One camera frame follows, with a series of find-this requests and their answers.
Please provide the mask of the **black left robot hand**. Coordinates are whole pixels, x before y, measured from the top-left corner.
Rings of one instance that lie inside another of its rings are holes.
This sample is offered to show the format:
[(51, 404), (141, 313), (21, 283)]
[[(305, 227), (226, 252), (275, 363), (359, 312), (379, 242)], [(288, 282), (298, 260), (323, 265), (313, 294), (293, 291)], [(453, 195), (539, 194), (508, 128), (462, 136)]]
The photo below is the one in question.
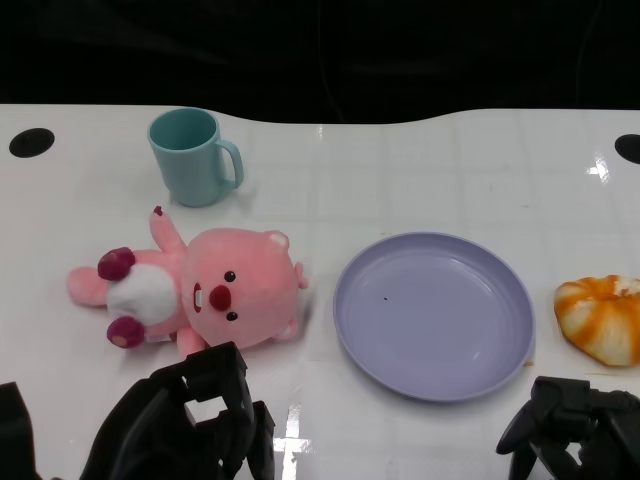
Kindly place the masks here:
[(275, 476), (275, 423), (252, 399), (232, 342), (136, 382), (99, 429), (84, 479), (232, 479), (247, 465)]

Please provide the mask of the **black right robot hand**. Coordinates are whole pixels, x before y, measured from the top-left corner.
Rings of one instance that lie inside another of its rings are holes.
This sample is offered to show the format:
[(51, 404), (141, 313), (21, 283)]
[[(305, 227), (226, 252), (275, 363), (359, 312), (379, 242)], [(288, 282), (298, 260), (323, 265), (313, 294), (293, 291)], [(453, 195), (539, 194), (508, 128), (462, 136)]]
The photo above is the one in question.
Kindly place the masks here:
[(536, 462), (554, 479), (637, 479), (639, 398), (539, 376), (496, 453), (511, 456), (511, 479), (527, 479)]

